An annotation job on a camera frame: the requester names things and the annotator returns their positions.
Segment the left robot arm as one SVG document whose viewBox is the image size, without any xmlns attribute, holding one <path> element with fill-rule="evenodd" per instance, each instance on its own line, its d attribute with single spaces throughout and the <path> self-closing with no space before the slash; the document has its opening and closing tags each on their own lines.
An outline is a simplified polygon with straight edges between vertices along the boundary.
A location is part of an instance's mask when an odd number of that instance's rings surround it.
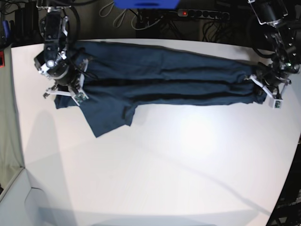
<svg viewBox="0 0 301 226">
<path fill-rule="evenodd" d="M 247 25 L 247 37 L 251 38 L 251 24 L 257 20 L 260 25 L 268 27 L 264 36 L 274 51 L 265 55 L 252 46 L 258 56 L 271 60 L 269 65 L 261 62 L 257 64 L 256 78 L 253 81 L 257 82 L 269 97 L 281 99 L 284 91 L 279 91 L 279 85 L 283 84 L 284 87 L 289 85 L 289 76 L 297 74 L 301 68 L 293 32 L 284 19 L 288 11 L 281 0 L 249 0 L 248 3 L 254 16 Z"/>
</svg>

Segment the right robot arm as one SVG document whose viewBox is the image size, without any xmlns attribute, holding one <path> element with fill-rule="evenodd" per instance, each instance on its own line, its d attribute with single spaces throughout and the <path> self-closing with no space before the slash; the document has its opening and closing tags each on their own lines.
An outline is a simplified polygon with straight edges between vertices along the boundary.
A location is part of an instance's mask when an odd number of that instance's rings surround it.
<svg viewBox="0 0 301 226">
<path fill-rule="evenodd" d="M 70 0 L 39 0 L 37 8 L 46 10 L 46 15 L 40 20 L 39 30 L 43 41 L 43 51 L 34 58 L 38 72 L 53 80 L 54 85 L 43 94 L 67 97 L 84 97 L 83 90 L 85 68 L 75 64 L 75 55 L 71 49 L 78 39 L 80 18 L 75 4 Z M 69 17 L 64 14 L 69 8 L 76 18 L 74 38 L 69 38 Z"/>
</svg>

